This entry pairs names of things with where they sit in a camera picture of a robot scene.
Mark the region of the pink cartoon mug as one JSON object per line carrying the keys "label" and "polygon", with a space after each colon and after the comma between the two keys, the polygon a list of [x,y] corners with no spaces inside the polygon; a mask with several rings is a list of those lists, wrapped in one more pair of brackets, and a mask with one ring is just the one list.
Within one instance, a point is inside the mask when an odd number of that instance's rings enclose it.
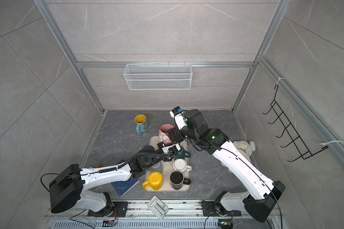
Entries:
{"label": "pink cartoon mug", "polygon": [[163,124],[159,129],[158,143],[171,144],[171,140],[167,135],[167,131],[174,128],[171,124]]}

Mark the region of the blue mug yellow inside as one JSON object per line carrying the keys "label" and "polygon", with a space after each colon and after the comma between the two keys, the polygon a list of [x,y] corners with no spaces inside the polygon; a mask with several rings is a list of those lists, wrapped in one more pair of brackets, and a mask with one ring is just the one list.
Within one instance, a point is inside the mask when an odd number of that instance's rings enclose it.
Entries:
{"label": "blue mug yellow inside", "polygon": [[136,132],[137,134],[141,135],[148,131],[148,123],[147,123],[147,118],[145,115],[137,115],[134,118],[134,122],[136,123]]}

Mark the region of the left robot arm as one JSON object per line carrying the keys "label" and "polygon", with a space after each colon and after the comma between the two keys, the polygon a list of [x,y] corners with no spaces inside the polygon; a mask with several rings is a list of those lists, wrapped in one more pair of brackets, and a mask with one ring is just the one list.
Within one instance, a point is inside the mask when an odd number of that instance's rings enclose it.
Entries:
{"label": "left robot arm", "polygon": [[51,212],[57,214],[75,208],[89,210],[95,217],[109,216],[115,211],[110,195],[107,192],[93,192],[92,188],[138,179],[159,162],[171,161],[180,149],[177,144],[159,144],[158,149],[147,145],[117,165],[81,169],[78,164],[72,164],[49,184]]}

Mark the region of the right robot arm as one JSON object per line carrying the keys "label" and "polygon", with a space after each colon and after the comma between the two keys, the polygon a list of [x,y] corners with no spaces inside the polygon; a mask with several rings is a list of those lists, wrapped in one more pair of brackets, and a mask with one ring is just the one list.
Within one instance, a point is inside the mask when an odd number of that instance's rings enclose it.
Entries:
{"label": "right robot arm", "polygon": [[218,159],[246,187],[242,193],[222,192],[215,200],[217,214],[231,211],[248,213],[258,222],[265,223],[286,187],[280,181],[272,181],[250,163],[234,146],[229,137],[218,128],[209,128],[203,114],[197,110],[170,111],[175,127],[167,131],[173,144],[186,141],[198,150],[204,150]]}

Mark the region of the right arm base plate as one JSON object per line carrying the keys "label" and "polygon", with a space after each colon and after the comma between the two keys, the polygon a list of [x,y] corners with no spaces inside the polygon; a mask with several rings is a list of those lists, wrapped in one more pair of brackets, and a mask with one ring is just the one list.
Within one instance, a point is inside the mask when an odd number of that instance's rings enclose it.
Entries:
{"label": "right arm base plate", "polygon": [[241,211],[225,210],[221,204],[217,204],[214,201],[203,200],[200,202],[203,209],[203,215],[205,217],[240,217],[242,216]]}

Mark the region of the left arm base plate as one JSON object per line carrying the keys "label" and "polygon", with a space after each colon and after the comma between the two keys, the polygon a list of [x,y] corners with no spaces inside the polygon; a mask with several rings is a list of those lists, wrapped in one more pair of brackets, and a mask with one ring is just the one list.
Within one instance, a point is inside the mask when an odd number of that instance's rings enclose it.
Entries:
{"label": "left arm base plate", "polygon": [[127,201],[113,202],[113,206],[105,207],[99,212],[88,211],[88,217],[125,217],[129,203]]}

